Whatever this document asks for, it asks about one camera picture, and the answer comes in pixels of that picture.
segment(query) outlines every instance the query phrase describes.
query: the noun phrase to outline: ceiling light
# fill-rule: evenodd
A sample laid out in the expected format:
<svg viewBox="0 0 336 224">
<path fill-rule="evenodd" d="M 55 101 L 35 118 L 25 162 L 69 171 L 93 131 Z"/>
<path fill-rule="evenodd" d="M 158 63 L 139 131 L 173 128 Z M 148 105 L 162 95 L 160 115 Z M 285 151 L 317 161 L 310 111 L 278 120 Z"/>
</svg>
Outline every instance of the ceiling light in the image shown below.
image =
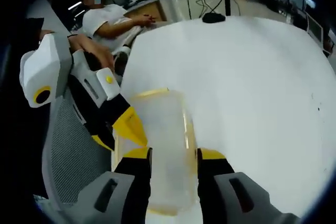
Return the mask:
<svg viewBox="0 0 336 224">
<path fill-rule="evenodd" d="M 82 14 L 83 12 L 85 12 L 85 10 L 82 10 L 79 14 Z M 77 14 L 77 15 L 75 16 L 75 18 L 76 18 L 79 14 Z"/>
<path fill-rule="evenodd" d="M 82 2 L 75 3 L 73 6 L 70 6 L 68 10 L 71 10 L 72 8 L 76 7 L 77 5 L 80 5 Z"/>
</svg>

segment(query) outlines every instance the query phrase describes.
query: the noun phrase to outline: computer monitor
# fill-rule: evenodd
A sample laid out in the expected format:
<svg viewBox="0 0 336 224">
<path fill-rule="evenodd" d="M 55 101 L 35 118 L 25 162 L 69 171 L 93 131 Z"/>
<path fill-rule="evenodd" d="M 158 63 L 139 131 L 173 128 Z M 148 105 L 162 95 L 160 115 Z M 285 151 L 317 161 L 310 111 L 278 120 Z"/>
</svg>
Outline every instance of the computer monitor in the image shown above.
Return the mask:
<svg viewBox="0 0 336 224">
<path fill-rule="evenodd" d="M 306 13 L 306 15 L 307 15 L 307 22 L 308 22 L 307 33 L 323 49 L 323 28 L 308 13 Z"/>
</svg>

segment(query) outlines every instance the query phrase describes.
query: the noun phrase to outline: computer mouse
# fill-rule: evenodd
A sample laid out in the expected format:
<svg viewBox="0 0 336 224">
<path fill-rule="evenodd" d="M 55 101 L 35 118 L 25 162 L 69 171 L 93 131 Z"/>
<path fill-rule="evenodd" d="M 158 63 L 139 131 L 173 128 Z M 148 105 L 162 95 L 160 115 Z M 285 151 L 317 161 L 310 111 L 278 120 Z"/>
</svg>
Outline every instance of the computer mouse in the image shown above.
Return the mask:
<svg viewBox="0 0 336 224">
<path fill-rule="evenodd" d="M 209 24 L 222 22 L 225 21 L 225 16 L 219 13 L 206 13 L 203 16 L 202 21 Z"/>
</svg>

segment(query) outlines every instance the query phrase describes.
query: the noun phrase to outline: white table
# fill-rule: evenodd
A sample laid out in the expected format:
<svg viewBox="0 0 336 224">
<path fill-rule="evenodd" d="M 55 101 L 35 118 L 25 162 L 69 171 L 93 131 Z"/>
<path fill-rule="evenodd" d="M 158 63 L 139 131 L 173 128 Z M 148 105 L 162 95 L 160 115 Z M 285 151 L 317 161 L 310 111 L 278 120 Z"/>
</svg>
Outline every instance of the white table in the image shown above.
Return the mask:
<svg viewBox="0 0 336 224">
<path fill-rule="evenodd" d="M 336 157 L 336 76 L 309 35 L 274 20 L 188 20 L 140 35 L 125 70 L 126 98 L 168 87 L 184 93 L 199 147 L 226 155 L 303 216 Z"/>
</svg>

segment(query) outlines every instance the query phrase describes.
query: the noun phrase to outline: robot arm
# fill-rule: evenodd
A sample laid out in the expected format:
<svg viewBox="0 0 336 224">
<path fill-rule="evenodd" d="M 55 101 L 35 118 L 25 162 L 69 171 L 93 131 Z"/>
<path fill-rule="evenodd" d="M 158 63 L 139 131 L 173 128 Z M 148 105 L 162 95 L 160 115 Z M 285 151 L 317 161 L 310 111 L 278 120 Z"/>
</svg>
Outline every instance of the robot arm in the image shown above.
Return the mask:
<svg viewBox="0 0 336 224">
<path fill-rule="evenodd" d="M 90 57 L 82 50 L 73 54 L 66 36 L 46 34 L 35 51 L 23 55 L 20 63 L 20 83 L 32 108 L 47 104 L 70 89 L 78 108 L 77 115 L 95 141 L 114 150 L 109 127 L 137 144 L 147 139 L 135 110 L 120 94 L 120 87 L 109 68 L 91 70 Z"/>
<path fill-rule="evenodd" d="M 124 156 L 114 173 L 106 172 L 86 186 L 78 201 L 64 210 L 69 223 L 145 223 L 153 151 L 148 148 L 142 157 Z M 199 148 L 197 159 L 204 224 L 301 223 L 297 216 L 275 208 L 268 192 L 244 173 L 235 173 L 221 153 Z"/>
</svg>

